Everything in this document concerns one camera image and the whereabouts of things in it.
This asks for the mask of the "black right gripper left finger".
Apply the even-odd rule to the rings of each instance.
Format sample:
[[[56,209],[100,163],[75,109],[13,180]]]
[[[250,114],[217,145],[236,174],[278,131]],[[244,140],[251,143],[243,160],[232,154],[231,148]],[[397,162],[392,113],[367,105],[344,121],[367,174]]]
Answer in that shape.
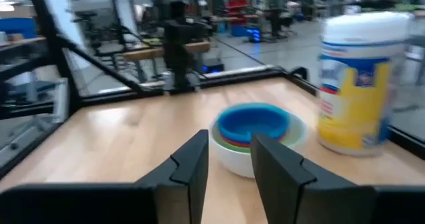
[[[209,173],[209,131],[199,130],[163,163],[135,184],[147,194],[146,223],[197,224],[202,221]]]

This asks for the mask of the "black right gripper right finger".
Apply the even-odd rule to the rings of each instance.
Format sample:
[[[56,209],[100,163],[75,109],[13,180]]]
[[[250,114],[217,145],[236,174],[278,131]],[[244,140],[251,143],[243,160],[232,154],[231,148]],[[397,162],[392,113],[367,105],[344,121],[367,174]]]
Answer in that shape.
[[[370,223],[374,191],[313,163],[263,134],[250,144],[269,223]]]

